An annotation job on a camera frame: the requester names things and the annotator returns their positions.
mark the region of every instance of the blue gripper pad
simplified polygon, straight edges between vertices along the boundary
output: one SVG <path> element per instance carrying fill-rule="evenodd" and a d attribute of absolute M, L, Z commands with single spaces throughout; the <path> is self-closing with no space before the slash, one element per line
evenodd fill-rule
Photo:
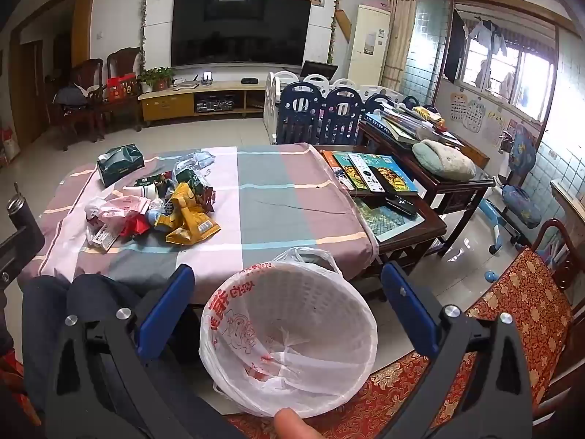
<path fill-rule="evenodd" d="M 136 334 L 136 353 L 141 360 L 159 357 L 191 300 L 194 288 L 193 270 L 181 264 L 170 277 L 164 293 L 141 323 Z"/>
<path fill-rule="evenodd" d="M 434 359 L 439 353 L 440 340 L 438 313 L 441 305 L 437 299 L 430 292 L 423 293 L 420 288 L 416 289 L 415 293 L 408 284 L 407 275 L 394 262 L 384 266 L 380 280 L 384 294 L 396 312 L 414 350 L 429 359 Z"/>

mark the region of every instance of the green tissue box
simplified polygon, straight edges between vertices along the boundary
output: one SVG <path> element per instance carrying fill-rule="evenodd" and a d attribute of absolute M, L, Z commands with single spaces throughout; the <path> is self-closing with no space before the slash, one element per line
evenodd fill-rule
<path fill-rule="evenodd" d="M 134 143 L 108 150 L 98 157 L 99 177 L 106 188 L 143 166 L 144 157 Z"/>

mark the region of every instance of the blue chair seat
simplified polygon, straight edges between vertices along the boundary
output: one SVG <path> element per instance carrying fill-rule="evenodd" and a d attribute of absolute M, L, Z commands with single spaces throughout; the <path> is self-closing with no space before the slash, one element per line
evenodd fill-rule
<path fill-rule="evenodd" d="M 530 197 L 522 188 L 506 185 L 502 189 L 502 197 L 507 208 L 520 218 L 520 221 L 528 228 L 536 228 L 542 221 L 540 209 L 530 201 Z"/>

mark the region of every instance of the metal bolt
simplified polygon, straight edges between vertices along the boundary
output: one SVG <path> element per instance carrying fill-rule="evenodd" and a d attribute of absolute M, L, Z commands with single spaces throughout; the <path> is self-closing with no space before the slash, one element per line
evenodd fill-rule
<path fill-rule="evenodd" d="M 508 312 L 503 312 L 499 315 L 499 319 L 504 323 L 504 324 L 511 324 L 514 321 L 514 318 L 512 317 L 512 315 L 510 315 Z"/>
<path fill-rule="evenodd" d="M 461 315 L 461 309 L 457 305 L 446 305 L 443 307 L 443 311 L 450 318 L 457 318 Z"/>
<path fill-rule="evenodd" d="M 122 307 L 120 310 L 116 312 L 116 318 L 120 320 L 125 320 L 132 315 L 132 310 L 128 307 Z"/>
<path fill-rule="evenodd" d="M 77 324 L 77 315 L 69 315 L 65 319 L 65 325 L 68 327 L 72 327 L 73 325 Z"/>

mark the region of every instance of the pillow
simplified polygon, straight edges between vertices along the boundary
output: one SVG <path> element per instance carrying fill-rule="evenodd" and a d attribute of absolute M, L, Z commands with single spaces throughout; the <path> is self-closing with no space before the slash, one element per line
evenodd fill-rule
<path fill-rule="evenodd" d="M 475 176 L 475 164 L 460 151 L 434 140 L 412 146 L 414 156 L 426 170 L 447 180 L 467 181 Z"/>

